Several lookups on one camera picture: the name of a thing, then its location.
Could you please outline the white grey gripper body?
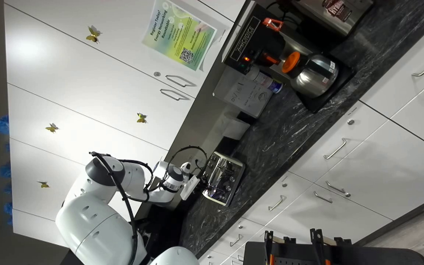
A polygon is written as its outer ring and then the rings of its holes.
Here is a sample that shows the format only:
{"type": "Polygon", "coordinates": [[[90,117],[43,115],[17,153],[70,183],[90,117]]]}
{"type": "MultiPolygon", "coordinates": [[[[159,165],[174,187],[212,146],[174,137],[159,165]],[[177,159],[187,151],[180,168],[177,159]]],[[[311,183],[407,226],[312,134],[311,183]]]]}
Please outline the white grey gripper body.
{"type": "Polygon", "coordinates": [[[193,174],[193,168],[192,168],[190,162],[184,162],[180,167],[180,170],[183,173],[183,177],[186,178],[186,183],[183,186],[181,193],[180,193],[180,198],[183,201],[187,201],[192,196],[192,193],[195,192],[195,189],[198,187],[198,184],[201,183],[201,180],[193,174]]]}

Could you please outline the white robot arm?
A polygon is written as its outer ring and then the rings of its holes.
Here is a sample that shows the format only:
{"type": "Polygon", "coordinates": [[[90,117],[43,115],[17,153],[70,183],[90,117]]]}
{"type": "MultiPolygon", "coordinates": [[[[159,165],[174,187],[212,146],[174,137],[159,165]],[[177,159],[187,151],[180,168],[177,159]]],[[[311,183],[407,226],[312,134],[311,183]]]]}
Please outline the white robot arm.
{"type": "Polygon", "coordinates": [[[153,189],[145,178],[140,161],[117,159],[92,152],[70,189],[56,229],[83,265],[201,265],[199,258],[183,246],[173,246],[152,258],[134,221],[131,201],[168,205],[195,178],[192,164],[181,167],[161,162],[164,177],[153,189]]]}

